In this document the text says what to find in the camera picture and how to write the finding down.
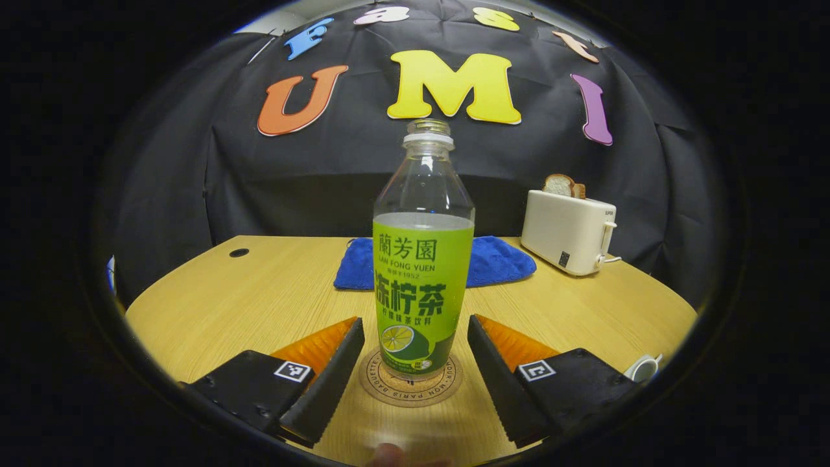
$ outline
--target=green bottle label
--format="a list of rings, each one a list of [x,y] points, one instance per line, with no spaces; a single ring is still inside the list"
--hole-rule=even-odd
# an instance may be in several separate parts
[[[447,363],[472,251],[469,228],[403,229],[373,223],[374,292],[383,361],[419,375]]]

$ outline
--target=cork coaster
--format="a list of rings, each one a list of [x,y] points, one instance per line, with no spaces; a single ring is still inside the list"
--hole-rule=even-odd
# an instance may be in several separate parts
[[[360,385],[378,401],[396,407],[426,407],[452,396],[464,381],[458,359],[450,359],[441,373],[423,381],[392,376],[381,364],[380,347],[375,347],[360,362]]]

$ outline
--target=black cloth backdrop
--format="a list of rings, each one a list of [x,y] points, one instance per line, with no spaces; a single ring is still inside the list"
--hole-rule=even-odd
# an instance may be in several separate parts
[[[599,49],[569,32],[600,60],[587,61],[552,33],[561,29],[517,12],[507,11],[517,32],[482,25],[472,8],[491,4],[381,6],[410,7],[410,18],[355,26],[378,6],[338,12],[322,42],[292,61],[286,40],[312,23],[270,44],[267,34],[227,37],[134,114],[112,151],[123,176],[107,192],[125,304],[236,235],[369,236],[372,204],[402,160],[409,122],[386,115],[400,77],[390,56],[416,49],[435,52],[453,70],[474,53],[512,62],[518,125],[472,120],[465,112],[472,92],[453,117],[424,93],[432,116],[450,123],[451,159],[476,204],[476,235],[519,235],[527,191],[546,175],[567,174],[586,185],[589,198],[617,206],[611,253],[693,306],[705,303],[724,247],[724,187],[701,126],[653,73],[616,47]],[[287,135],[258,131],[269,85],[303,76],[286,103],[294,113],[308,102],[310,75],[336,65],[349,70],[318,120]],[[603,88],[612,145],[584,136],[583,99],[571,73]]]

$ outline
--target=toaster lever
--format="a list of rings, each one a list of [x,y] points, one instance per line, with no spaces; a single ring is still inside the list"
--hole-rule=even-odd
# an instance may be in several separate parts
[[[603,230],[603,246],[601,248],[603,256],[608,254],[608,245],[611,243],[611,234],[613,234],[616,227],[617,225],[611,221],[605,223],[605,228]]]

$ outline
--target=orange letter u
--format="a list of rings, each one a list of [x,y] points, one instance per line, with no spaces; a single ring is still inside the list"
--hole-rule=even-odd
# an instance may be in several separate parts
[[[303,81],[303,77],[292,76],[268,86],[268,97],[262,105],[259,121],[256,123],[260,133],[266,136],[284,135],[302,130],[314,123],[314,120],[323,115],[325,108],[329,105],[337,76],[348,69],[346,65],[339,65],[312,73],[311,77],[316,79],[317,83],[311,92],[309,103],[303,110],[291,115],[285,113],[288,95],[297,83]]]

